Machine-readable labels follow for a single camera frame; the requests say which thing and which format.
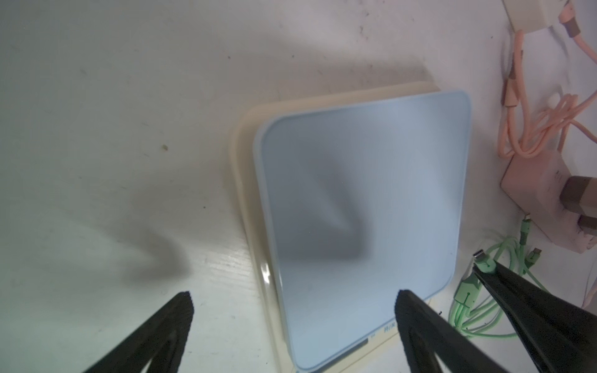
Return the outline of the cream blue electronic scale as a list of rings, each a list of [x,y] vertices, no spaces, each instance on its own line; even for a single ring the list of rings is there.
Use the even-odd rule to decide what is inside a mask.
[[[514,31],[528,34],[558,22],[567,0],[502,0]]]
[[[230,142],[279,372],[348,372],[399,341],[400,290],[456,270],[471,102],[430,82],[262,104]]]

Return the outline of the pink power strip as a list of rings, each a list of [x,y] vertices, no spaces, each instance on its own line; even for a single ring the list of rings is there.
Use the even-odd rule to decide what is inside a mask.
[[[571,177],[561,153],[547,150],[530,159],[514,156],[501,188],[552,243],[584,253],[596,245],[596,237],[584,232],[578,225],[581,215],[561,202],[561,193]]]

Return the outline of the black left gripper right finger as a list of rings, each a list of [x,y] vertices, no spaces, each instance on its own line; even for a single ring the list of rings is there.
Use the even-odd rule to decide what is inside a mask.
[[[412,372],[504,372],[453,329],[415,293],[398,292],[394,306],[398,332]]]

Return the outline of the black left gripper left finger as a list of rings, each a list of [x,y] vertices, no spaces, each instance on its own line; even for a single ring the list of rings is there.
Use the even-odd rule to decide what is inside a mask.
[[[194,317],[190,292],[180,292],[88,372],[177,372]]]

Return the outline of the cream blue front electronic scale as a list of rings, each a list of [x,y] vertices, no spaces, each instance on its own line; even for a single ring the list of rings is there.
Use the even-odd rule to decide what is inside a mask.
[[[279,372],[348,372],[399,341],[400,290],[456,270],[471,102],[430,82],[262,104],[230,142]]]

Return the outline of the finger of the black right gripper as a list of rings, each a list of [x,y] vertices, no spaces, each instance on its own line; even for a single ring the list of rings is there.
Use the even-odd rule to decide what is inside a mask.
[[[501,264],[474,273],[507,315],[540,372],[596,371],[596,316]]]

